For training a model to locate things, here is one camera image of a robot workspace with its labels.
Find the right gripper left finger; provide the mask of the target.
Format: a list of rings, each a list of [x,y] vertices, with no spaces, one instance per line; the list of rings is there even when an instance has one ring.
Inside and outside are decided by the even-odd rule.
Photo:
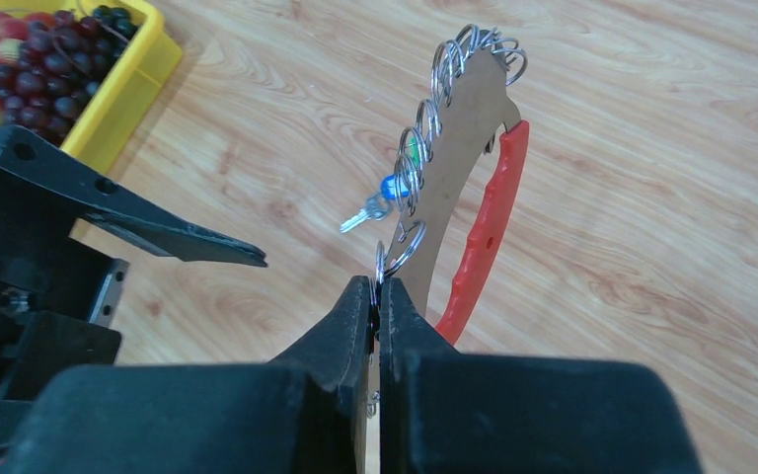
[[[266,363],[81,365],[17,428],[5,473],[361,473],[371,296],[364,276]]]

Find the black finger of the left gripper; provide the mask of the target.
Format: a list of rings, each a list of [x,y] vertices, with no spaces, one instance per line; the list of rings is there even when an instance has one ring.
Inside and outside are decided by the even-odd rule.
[[[0,126],[0,185],[157,257],[265,268],[253,244],[188,222],[17,125]]]

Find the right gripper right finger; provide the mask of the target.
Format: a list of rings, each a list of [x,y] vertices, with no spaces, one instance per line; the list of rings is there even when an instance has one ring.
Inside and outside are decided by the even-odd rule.
[[[380,296],[385,473],[699,473],[676,401],[615,360],[465,354],[397,278]]]

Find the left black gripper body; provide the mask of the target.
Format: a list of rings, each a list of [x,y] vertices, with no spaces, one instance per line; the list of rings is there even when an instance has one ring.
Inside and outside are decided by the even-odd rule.
[[[0,197],[0,455],[39,392],[76,365],[112,364],[128,263],[70,236],[75,220]]]

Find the blue tagged key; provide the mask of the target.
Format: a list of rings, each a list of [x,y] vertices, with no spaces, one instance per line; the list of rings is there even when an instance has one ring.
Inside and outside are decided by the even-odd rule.
[[[358,213],[340,225],[340,233],[350,232],[368,220],[383,220],[400,207],[400,202],[409,193],[408,186],[395,175],[385,177],[380,184],[379,191],[365,200]]]

